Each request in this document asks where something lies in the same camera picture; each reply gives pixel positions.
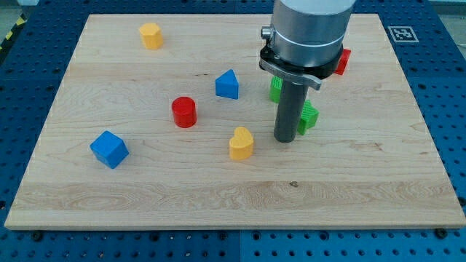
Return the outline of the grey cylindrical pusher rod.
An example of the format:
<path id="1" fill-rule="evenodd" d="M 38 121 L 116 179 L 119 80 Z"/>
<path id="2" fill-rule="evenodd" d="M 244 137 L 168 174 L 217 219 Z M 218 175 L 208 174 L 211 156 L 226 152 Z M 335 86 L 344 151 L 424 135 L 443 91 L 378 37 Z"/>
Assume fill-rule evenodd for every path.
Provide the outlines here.
<path id="1" fill-rule="evenodd" d="M 277 141 L 294 141 L 307 92 L 308 86 L 283 80 L 274 128 Z"/>

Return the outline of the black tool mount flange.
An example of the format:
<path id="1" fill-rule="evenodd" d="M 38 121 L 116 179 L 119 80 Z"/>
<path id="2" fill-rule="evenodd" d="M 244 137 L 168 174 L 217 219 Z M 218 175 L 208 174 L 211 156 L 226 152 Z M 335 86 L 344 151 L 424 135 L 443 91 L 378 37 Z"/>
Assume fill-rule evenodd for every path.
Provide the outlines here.
<path id="1" fill-rule="evenodd" d="M 339 49 L 336 57 L 330 62 L 315 67 L 303 67 L 281 60 L 278 55 L 266 45 L 260 51 L 259 67 L 287 82 L 303 84 L 314 90 L 319 90 L 322 85 L 322 80 L 328 78 L 337 69 L 342 54 L 343 47 Z"/>

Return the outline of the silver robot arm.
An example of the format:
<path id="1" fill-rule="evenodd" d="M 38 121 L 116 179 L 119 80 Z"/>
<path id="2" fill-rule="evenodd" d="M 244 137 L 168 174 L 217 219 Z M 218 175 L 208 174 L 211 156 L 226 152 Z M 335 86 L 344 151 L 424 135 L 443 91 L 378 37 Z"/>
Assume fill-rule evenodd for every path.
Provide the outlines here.
<path id="1" fill-rule="evenodd" d="M 271 21 L 261 29 L 266 41 L 259 67 L 282 79 L 274 137 L 294 141 L 308 89 L 337 69 L 355 0 L 277 0 Z"/>

